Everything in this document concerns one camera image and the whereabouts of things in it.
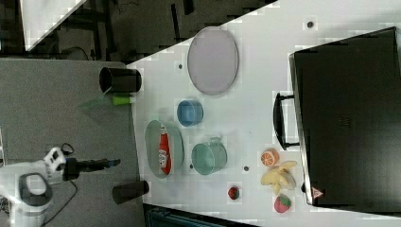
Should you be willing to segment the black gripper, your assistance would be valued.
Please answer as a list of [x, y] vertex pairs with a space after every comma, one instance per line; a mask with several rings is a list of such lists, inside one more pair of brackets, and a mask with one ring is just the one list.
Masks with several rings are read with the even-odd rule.
[[[121, 161], [120, 159], [115, 159], [115, 160], [101, 159], [101, 160], [96, 160], [95, 163], [97, 166], [94, 167], [94, 170], [99, 171], [118, 166], [121, 163]], [[72, 181], [77, 179], [81, 172], [92, 172], [92, 171], [93, 169], [89, 167], [88, 162], [79, 162], [75, 158], [68, 158], [66, 160], [62, 178], [65, 181]]]

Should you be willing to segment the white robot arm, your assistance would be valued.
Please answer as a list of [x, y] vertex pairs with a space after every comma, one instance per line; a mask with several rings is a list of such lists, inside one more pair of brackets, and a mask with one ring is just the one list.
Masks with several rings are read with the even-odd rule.
[[43, 227], [46, 210], [54, 200], [52, 184], [72, 181], [80, 172], [118, 166], [121, 161], [78, 161], [68, 158], [73, 150], [54, 147], [42, 160], [1, 167], [1, 197], [10, 203], [9, 227]]

